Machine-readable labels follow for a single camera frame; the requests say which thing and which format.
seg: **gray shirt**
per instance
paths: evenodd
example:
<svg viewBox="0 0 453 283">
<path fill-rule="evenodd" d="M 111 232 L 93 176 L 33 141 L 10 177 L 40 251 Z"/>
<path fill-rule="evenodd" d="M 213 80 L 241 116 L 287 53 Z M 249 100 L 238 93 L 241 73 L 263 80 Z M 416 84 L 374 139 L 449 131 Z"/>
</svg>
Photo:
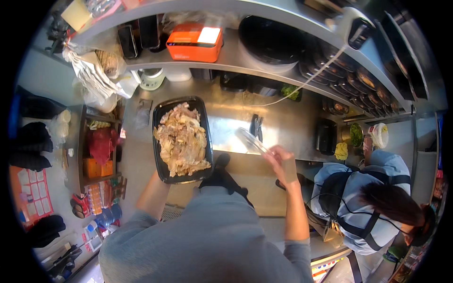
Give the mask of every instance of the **gray shirt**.
<svg viewBox="0 0 453 283">
<path fill-rule="evenodd" d="M 374 210 L 370 205 L 364 204 L 360 199 L 360 189 L 363 185 L 367 185 L 371 182 L 376 182 L 382 184 L 381 181 L 374 178 L 373 176 L 366 174 L 367 170 L 378 171 L 386 174 L 387 176 L 397 176 L 397 175 L 407 175 L 409 176 L 409 169 L 404 163 L 401 156 L 382 151 L 375 150 L 371 154 L 370 166 L 366 166 L 362 169 L 362 172 L 354 172 L 348 178 L 346 186 L 343 192 L 343 199 L 347 203 L 347 207 L 352 212 L 369 212 L 372 213 Z M 322 210 L 321 205 L 319 204 L 319 197 L 317 195 L 321 191 L 321 186 L 324 184 L 330 175 L 336 172 L 350 172 L 351 169 L 343 164 L 339 163 L 324 163 L 323 167 L 314 177 L 314 189 L 313 189 L 313 200 L 310 203 L 311 209 L 314 213 L 321 216 L 327 216 L 327 214 Z M 402 188 L 408 195 L 410 195 L 410 185 L 409 184 L 398 184 L 396 185 Z M 370 219 L 370 215 L 367 214 L 352 214 L 349 213 L 347 208 L 344 205 L 344 202 L 341 202 L 340 208 L 338 209 L 338 216 L 342 217 L 346 223 L 353 225 L 358 228 L 365 228 L 366 224 Z M 380 215 L 381 218 L 389 219 L 385 215 Z M 401 223 L 391 220 L 393 224 L 401 228 Z M 375 253 L 364 239 L 351 234 L 340 227 L 340 230 L 345 235 L 343 243 L 356 253 L 362 255 L 368 255 Z M 396 229 L 389 222 L 378 219 L 373 229 L 371 230 L 371 235 L 373 236 L 374 241 L 380 247 L 386 245 L 390 240 L 393 239 L 398 234 L 398 229 Z"/>
<path fill-rule="evenodd" d="M 159 223 L 137 211 L 99 253 L 112 282 L 313 282 L 309 239 L 268 242 L 238 193 L 203 187 L 179 218 Z"/>
</svg>

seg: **bowl of meat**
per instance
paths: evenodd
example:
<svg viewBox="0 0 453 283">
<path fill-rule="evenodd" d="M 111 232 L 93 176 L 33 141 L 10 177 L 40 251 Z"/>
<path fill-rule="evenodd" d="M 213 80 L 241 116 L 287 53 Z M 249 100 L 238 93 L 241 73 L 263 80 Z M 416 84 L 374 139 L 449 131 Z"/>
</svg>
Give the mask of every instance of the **bowl of meat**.
<svg viewBox="0 0 453 283">
<path fill-rule="evenodd" d="M 166 184 L 201 181 L 214 171 L 211 133 L 201 98 L 164 101 L 153 112 L 157 173 Z"/>
</svg>

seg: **green vegetable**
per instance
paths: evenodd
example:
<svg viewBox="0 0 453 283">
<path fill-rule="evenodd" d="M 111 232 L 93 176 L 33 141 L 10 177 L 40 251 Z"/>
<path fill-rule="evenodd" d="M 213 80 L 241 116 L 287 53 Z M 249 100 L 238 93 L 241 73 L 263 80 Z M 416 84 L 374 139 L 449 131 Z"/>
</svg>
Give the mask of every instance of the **green vegetable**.
<svg viewBox="0 0 453 283">
<path fill-rule="evenodd" d="M 353 146 L 360 146 L 363 141 L 362 129 L 357 124 L 352 124 L 349 130 L 349 135 L 351 137 L 351 143 Z"/>
<path fill-rule="evenodd" d="M 297 88 L 297 86 L 293 86 L 293 85 L 289 85 L 289 84 L 284 84 L 283 87 L 282 87 L 282 90 L 281 90 L 281 93 L 282 93 L 282 96 L 283 97 L 286 97 L 287 95 L 289 95 L 291 92 L 293 92 L 295 89 Z M 291 99 L 291 100 L 296 100 L 299 96 L 299 91 L 296 91 L 295 93 L 293 93 L 291 96 L 289 96 L 288 98 Z"/>
</svg>

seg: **yellow cloth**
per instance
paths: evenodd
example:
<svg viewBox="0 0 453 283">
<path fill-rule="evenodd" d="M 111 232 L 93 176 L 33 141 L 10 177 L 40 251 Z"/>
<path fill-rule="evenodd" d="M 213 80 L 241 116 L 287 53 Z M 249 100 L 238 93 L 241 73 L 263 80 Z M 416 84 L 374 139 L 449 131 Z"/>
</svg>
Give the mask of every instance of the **yellow cloth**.
<svg viewBox="0 0 453 283">
<path fill-rule="evenodd" d="M 335 147 L 335 157 L 338 160 L 346 160 L 347 159 L 347 144 L 346 143 L 338 143 Z"/>
</svg>

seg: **cooked meat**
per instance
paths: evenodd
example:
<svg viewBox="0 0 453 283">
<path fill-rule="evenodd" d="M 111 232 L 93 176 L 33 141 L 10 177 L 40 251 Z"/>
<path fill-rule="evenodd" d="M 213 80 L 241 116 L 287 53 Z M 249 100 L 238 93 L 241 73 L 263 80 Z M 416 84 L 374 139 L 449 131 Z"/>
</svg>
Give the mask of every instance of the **cooked meat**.
<svg viewBox="0 0 453 283">
<path fill-rule="evenodd" d="M 191 176 L 193 172 L 210 168 L 204 158 L 206 131 L 200 126 L 200 114 L 190 111 L 187 102 L 178 104 L 160 119 L 154 137 L 160 144 L 160 157 L 168 165 L 170 177 Z"/>
</svg>

